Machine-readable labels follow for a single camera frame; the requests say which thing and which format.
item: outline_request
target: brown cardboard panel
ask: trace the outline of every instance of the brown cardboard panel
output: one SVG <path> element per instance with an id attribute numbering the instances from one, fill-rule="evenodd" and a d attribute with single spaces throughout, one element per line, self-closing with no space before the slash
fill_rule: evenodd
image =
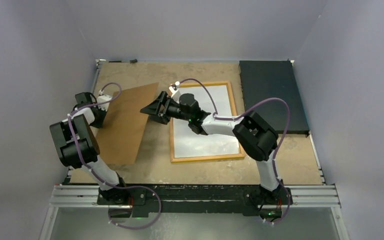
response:
<path id="1" fill-rule="evenodd" d="M 148 120 L 148 115 L 140 110 L 155 99 L 157 88 L 156 82 L 126 89 L 109 104 L 103 128 L 96 135 L 100 156 L 106 164 L 135 163 Z"/>

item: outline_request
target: wooden table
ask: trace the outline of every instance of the wooden table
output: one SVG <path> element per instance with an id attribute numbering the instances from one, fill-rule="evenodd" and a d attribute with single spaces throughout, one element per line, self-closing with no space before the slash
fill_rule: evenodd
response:
<path id="1" fill-rule="evenodd" d="M 158 82 L 158 90 L 168 91 L 168 85 L 186 78 L 202 82 L 230 81 L 239 114 L 244 112 L 241 79 L 237 63 L 138 62 L 105 63 L 96 83 L 97 91 L 106 83 L 117 82 L 130 89 Z M 117 89 L 109 86 L 105 92 Z M 277 155 L 278 171 L 287 185 L 321 185 L 319 168 L 310 138 L 304 135 L 286 136 Z M 259 173 L 255 161 L 170 163 L 169 126 L 148 121 L 133 165 L 110 165 L 127 183 L 166 184 L 258 184 Z M 93 183 L 77 169 L 72 183 Z"/>

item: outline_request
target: wall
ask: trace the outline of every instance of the wall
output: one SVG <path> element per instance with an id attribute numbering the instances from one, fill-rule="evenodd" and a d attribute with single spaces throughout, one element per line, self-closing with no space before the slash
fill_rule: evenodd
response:
<path id="1" fill-rule="evenodd" d="M 294 63 L 352 239 L 384 239 L 384 1 L 329 0 Z"/>
<path id="2" fill-rule="evenodd" d="M 67 117 L 93 71 L 65 3 L 0 0 L 0 239 L 39 238 L 67 172 L 49 125 Z"/>
<path id="3" fill-rule="evenodd" d="M 107 60 L 295 59 L 327 0 L 67 0 Z"/>

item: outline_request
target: purple cable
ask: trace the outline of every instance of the purple cable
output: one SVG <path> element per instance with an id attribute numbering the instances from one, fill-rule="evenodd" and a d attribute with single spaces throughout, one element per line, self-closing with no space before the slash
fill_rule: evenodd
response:
<path id="1" fill-rule="evenodd" d="M 111 100 L 108 100 L 108 101 L 104 101 L 104 102 L 100 102 L 100 103 L 93 103 L 93 104 L 82 106 L 79 109 L 75 109 L 71 114 L 68 114 L 68 117 L 67 117 L 67 119 L 68 119 L 68 121 L 67 121 L 68 122 L 68 127 L 70 129 L 71 135 L 73 136 L 74 144 L 75 144 L 75 147 L 77 149 L 77 154 L 78 154 L 78 157 L 80 158 L 81 164 L 83 166 L 85 166 L 87 169 L 89 169 L 89 171 L 92 173 L 92 175 L 96 179 L 98 179 L 101 183 L 103 183 L 103 184 L 105 184 L 105 185 L 107 185 L 109 187 L 112 187 L 112 188 L 115 188 L 115 189 L 121 189 L 121 190 L 137 189 L 137 188 L 146 189 L 146 190 L 150 191 L 151 193 L 155 194 L 155 197 L 158 200 L 158 213 L 157 213 L 157 215 L 155 216 L 155 218 L 152 221 L 150 221 L 149 223 L 147 223 L 145 225 L 142 225 L 142 226 L 125 226 L 125 225 L 118 224 L 114 220 L 111 219 L 111 215 L 110 215 L 110 213 L 108 211 L 109 222 L 112 223 L 113 225 L 117 226 L 117 227 L 124 228 L 124 229 L 130 229 L 130 230 L 145 229 L 145 228 L 151 226 L 152 224 L 154 224 L 158 220 L 160 215 L 161 215 L 162 204 L 161 204 L 160 196 L 158 196 L 158 194 L 154 190 L 152 190 L 151 188 L 146 187 L 146 186 L 139 186 L 139 185 L 138 186 L 116 186 L 114 184 L 105 182 L 99 175 L 96 174 L 96 172 L 92 169 L 92 167 L 89 166 L 85 162 L 85 160 L 83 159 L 83 154 L 82 154 L 82 151 L 80 150 L 79 141 L 77 140 L 76 133 L 75 133 L 74 128 L 73 128 L 72 115 L 74 115 L 78 111 L 80 111 L 82 109 L 85 109 L 85 108 L 92 108 L 92 107 L 96 107 L 96 106 L 99 106 L 99 105 L 108 104 L 108 103 L 114 101 L 115 99 L 117 99 L 120 96 L 120 94 L 122 93 L 122 87 L 120 86 L 120 84 L 115 83 L 115 82 L 110 82 L 110 83 L 105 84 L 101 88 L 101 91 L 103 91 L 108 85 L 117 85 L 118 86 L 119 92 L 118 92 L 117 96 L 113 97 Z"/>
<path id="2" fill-rule="evenodd" d="M 281 147 L 282 143 L 284 142 L 286 133 L 287 133 L 288 128 L 289 128 L 289 122 L 290 122 L 290 119 L 291 119 L 291 111 L 289 109 L 288 104 L 283 99 L 281 99 L 281 98 L 270 97 L 270 98 L 264 99 L 264 100 L 260 101 L 259 103 L 255 104 L 254 106 L 252 106 L 251 108 L 249 108 L 248 110 L 246 110 L 244 113 L 242 113 L 239 116 L 236 116 L 236 117 L 217 117 L 218 112 L 217 112 L 216 104 L 214 103 L 213 97 L 211 97 L 211 94 L 207 90 L 207 88 L 200 81 L 196 80 L 195 78 L 184 79 L 184 80 L 180 81 L 180 84 L 185 82 L 185 81 L 188 81 L 188 80 L 195 81 L 195 82 L 199 83 L 204 88 L 204 90 L 208 94 L 209 98 L 211 99 L 212 105 L 214 106 L 215 112 L 213 114 L 213 117 L 215 119 L 217 119 L 217 120 L 224 120 L 224 121 L 231 121 L 231 120 L 236 121 L 236 120 L 239 120 L 240 118 L 243 118 L 244 116 L 248 115 L 251 111 L 253 111 L 255 108 L 259 107 L 260 105 L 263 105 L 263 104 L 271 102 L 271 101 L 281 102 L 286 107 L 286 113 L 287 113 L 286 125 L 285 125 L 285 128 L 283 130 L 282 137 L 280 138 L 279 144 L 277 145 L 276 149 L 274 150 L 273 161 L 272 161 L 274 176 L 276 177 L 277 182 L 279 183 L 279 185 L 282 187 L 282 189 L 285 191 L 285 193 L 287 195 L 287 207 L 286 207 L 285 213 L 282 214 L 282 216 L 277 221 L 272 222 L 273 224 L 279 223 L 280 221 L 282 221 L 286 217 L 286 215 L 289 212 L 289 208 L 291 206 L 291 196 L 290 196 L 288 190 L 286 189 L 285 185 L 283 185 L 283 183 L 278 179 L 279 174 L 278 174 L 278 171 L 276 169 L 276 163 L 275 163 L 276 156 L 278 154 L 279 148 Z"/>

